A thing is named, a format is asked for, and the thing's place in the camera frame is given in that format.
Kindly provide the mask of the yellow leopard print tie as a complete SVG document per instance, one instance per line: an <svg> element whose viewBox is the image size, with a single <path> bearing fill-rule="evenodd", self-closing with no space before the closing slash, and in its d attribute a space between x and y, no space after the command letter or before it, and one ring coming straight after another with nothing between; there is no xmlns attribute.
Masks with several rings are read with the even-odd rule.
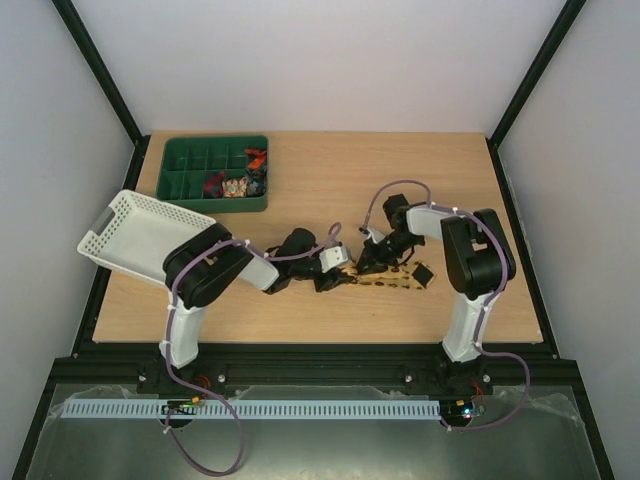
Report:
<svg viewBox="0 0 640 480"><path fill-rule="evenodd" d="M361 274L351 262L341 269L351 278L351 283L361 286L387 287L396 290L425 290L436 278L435 273L422 261L410 261L384 272Z"/></svg>

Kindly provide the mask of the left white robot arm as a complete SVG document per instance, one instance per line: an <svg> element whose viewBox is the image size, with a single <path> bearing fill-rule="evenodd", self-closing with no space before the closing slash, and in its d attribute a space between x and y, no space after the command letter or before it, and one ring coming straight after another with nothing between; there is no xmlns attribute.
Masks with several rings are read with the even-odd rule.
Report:
<svg viewBox="0 0 640 480"><path fill-rule="evenodd" d="M205 309L237 279L267 294L293 280L311 280L318 292L349 282L342 268L351 255L336 239L340 229L333 224L328 238L318 242L311 231L296 228L280 244L261 251L215 223L176 247L162 265L169 316L160 351L167 362L181 369L197 358Z"/></svg>

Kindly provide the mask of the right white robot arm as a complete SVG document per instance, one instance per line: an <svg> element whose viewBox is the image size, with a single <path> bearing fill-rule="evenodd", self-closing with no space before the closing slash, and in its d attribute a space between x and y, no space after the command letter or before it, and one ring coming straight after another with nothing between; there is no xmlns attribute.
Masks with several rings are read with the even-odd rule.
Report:
<svg viewBox="0 0 640 480"><path fill-rule="evenodd" d="M411 204L402 194L383 204L391 227L384 235L365 216L359 231L363 251L356 268L360 273L398 267L428 238L442 242L446 272L456 291L452 320L442 342L449 359L436 367L436 379L445 390L460 390L471 379L466 362L484 353L483 335L498 297L515 277L516 262L496 211L474 212L433 202Z"/></svg>

